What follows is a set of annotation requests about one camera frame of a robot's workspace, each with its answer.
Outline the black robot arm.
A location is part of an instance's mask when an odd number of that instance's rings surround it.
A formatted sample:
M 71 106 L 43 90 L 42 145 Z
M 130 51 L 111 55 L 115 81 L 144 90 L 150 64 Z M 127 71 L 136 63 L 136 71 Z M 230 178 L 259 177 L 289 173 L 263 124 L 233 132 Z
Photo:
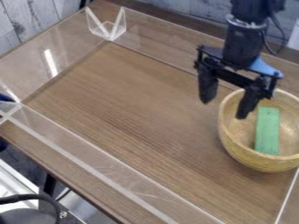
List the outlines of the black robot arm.
M 286 7 L 286 0 L 231 0 L 229 29 L 222 48 L 201 45 L 194 67 L 198 70 L 199 97 L 210 103 L 218 94 L 219 81 L 245 89 L 237 118 L 245 119 L 263 99 L 274 97 L 283 73 L 262 59 L 269 48 L 269 24 Z

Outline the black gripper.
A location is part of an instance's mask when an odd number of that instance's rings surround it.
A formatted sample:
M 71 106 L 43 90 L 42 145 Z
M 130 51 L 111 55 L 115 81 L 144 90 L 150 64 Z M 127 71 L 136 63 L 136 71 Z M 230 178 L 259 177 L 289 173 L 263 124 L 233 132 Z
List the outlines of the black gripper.
M 194 67 L 199 74 L 201 101 L 210 103 L 218 94 L 219 80 L 245 88 L 238 105 L 238 119 L 246 119 L 263 98 L 274 95 L 283 74 L 262 60 L 267 46 L 269 19 L 251 21 L 227 16 L 229 29 L 222 48 L 201 45 Z

